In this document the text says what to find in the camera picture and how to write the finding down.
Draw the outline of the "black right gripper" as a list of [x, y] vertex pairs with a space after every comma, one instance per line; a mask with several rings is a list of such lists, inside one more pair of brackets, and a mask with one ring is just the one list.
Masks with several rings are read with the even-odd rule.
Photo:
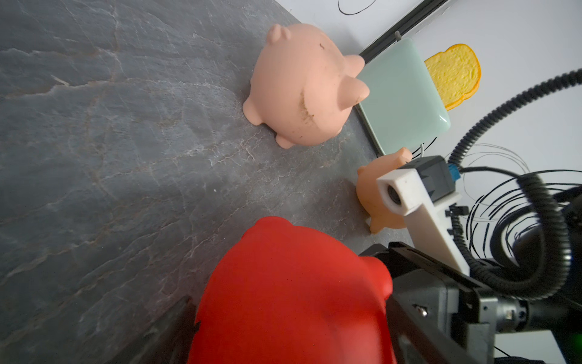
[[504, 297], [400, 242], [362, 254], [393, 276], [386, 313], [398, 363], [536, 363], [531, 354], [495, 358], [495, 340], [543, 330], [552, 332], [566, 362], [581, 361], [581, 312], [555, 297]]

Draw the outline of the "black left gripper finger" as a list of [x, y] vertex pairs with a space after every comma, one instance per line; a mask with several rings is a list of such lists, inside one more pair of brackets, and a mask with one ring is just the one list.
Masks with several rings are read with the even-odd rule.
[[108, 363], [187, 363], [195, 320], [192, 297], [182, 297]]

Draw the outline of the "red piggy bank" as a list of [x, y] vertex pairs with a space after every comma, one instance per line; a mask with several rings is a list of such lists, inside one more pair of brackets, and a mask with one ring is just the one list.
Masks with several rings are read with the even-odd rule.
[[379, 259], [280, 217], [258, 220], [202, 294], [191, 363], [393, 363]]

